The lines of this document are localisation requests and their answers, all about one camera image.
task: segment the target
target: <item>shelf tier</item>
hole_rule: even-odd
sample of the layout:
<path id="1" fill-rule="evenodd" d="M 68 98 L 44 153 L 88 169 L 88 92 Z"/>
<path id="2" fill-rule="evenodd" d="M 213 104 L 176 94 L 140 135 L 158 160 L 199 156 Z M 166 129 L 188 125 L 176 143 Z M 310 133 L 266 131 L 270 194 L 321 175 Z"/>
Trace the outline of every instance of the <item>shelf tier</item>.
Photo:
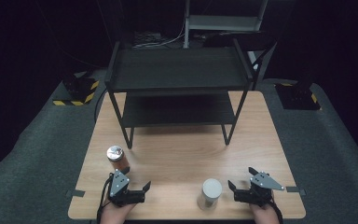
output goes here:
<path id="1" fill-rule="evenodd" d="M 251 76 L 234 48 L 122 50 L 113 62 L 113 92 L 243 91 Z"/>
<path id="2" fill-rule="evenodd" d="M 123 111 L 123 126 L 232 124 L 234 112 L 227 91 L 213 93 L 145 94 L 129 92 Z"/>
<path id="3" fill-rule="evenodd" d="M 258 30 L 261 20 L 257 17 L 229 16 L 189 16 L 190 30 L 226 30 L 254 31 Z"/>

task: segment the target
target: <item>metal bracket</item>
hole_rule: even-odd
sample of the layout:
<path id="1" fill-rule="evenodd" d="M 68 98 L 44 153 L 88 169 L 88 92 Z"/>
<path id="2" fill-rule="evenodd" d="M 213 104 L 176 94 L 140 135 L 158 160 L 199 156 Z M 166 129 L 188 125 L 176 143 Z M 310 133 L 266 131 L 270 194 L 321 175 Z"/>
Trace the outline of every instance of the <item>metal bracket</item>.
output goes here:
<path id="1" fill-rule="evenodd" d="M 130 180 L 118 169 L 116 169 L 113 174 L 112 188 L 109 192 L 110 197 L 118 195 L 120 192 L 126 190 L 129 183 Z"/>
<path id="2" fill-rule="evenodd" d="M 260 188 L 284 190 L 284 187 L 272 179 L 268 174 L 260 172 L 251 178 L 251 182 Z"/>
<path id="3" fill-rule="evenodd" d="M 301 196 L 307 195 L 307 192 L 304 189 L 301 189 L 301 188 L 296 187 L 296 186 L 286 187 L 286 191 L 288 193 L 299 193 Z"/>
<path id="4" fill-rule="evenodd" d="M 66 191 L 66 197 L 67 198 L 71 198 L 71 197 L 80 197 L 83 198 L 84 194 L 86 193 L 86 191 L 83 190 L 78 190 L 78 189 L 74 189 L 74 190 L 68 190 Z"/>

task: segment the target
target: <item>cup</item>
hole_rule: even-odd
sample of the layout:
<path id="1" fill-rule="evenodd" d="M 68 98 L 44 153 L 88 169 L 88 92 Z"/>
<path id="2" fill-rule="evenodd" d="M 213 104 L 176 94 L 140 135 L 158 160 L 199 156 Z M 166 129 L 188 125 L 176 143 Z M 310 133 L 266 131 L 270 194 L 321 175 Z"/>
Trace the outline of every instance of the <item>cup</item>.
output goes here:
<path id="1" fill-rule="evenodd" d="M 222 194 L 222 184 L 213 178 L 205 180 L 202 191 L 197 199 L 197 203 L 202 210 L 213 210 L 217 205 L 217 200 Z"/>

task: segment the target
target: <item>black cable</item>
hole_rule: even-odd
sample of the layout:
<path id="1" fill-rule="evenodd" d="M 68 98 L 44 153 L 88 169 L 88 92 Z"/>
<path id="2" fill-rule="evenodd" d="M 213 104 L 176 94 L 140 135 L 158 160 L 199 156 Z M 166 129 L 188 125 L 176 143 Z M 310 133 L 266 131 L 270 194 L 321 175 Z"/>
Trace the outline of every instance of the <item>black cable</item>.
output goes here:
<path id="1" fill-rule="evenodd" d="M 103 205 L 103 197 L 105 195 L 106 187 L 112 181 L 112 179 L 113 179 L 113 174 L 110 173 L 109 178 L 107 178 L 106 182 L 103 185 L 103 192 L 102 192 L 102 195 L 101 195 L 100 206 L 98 207 L 98 211 L 97 211 L 97 224 L 100 224 L 100 222 L 101 222 L 101 215 L 103 214 L 104 207 L 107 206 L 110 203 L 109 202 L 109 203 Z"/>
<path id="2" fill-rule="evenodd" d="M 103 97 L 103 95 L 106 93 L 106 88 L 103 90 L 103 93 L 101 93 L 100 97 L 97 100 L 97 104 L 95 105 L 95 110 L 94 110 L 94 123 L 97 122 L 97 109 L 98 109 L 98 104 L 101 101 L 101 98 Z"/>
<path id="3" fill-rule="evenodd" d="M 283 216 L 281 210 L 278 208 L 277 204 L 274 202 L 268 202 L 269 205 L 274 209 L 275 213 L 277 214 L 278 220 L 280 224 L 283 224 Z"/>

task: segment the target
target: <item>black wall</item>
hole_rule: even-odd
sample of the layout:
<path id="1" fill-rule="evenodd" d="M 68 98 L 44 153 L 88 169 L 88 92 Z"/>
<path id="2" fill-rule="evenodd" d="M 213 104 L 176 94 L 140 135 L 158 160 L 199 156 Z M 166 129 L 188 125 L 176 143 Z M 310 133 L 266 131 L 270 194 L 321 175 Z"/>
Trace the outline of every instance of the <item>black wall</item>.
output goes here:
<path id="1" fill-rule="evenodd" d="M 65 73 L 106 66 L 110 54 L 96 1 L 0 0 L 0 161 Z"/>
<path id="2" fill-rule="evenodd" d="M 308 75 L 358 145 L 358 0 L 296 1 L 265 78 Z"/>

